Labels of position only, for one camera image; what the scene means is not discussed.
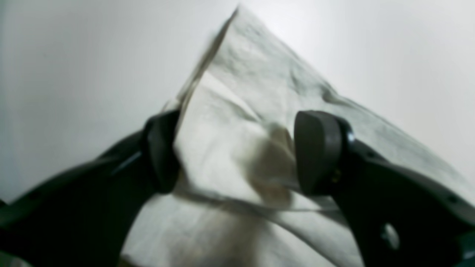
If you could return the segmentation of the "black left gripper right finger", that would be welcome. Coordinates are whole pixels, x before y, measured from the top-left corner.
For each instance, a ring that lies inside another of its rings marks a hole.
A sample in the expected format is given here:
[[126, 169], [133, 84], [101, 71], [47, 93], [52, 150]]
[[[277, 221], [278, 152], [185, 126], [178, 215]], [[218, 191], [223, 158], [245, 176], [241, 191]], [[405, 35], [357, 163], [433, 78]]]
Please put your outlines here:
[[389, 162], [330, 113], [299, 111], [294, 139], [302, 193], [331, 196], [365, 266], [474, 266], [474, 205], [467, 199]]

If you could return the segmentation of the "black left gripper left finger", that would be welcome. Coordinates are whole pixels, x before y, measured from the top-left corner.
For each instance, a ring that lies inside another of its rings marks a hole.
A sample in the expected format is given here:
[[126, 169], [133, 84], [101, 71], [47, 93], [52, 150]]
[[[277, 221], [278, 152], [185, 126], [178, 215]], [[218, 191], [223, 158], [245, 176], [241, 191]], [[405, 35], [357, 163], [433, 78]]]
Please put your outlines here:
[[98, 158], [1, 207], [1, 256], [33, 267], [115, 267], [143, 205], [176, 185], [179, 118], [153, 116]]

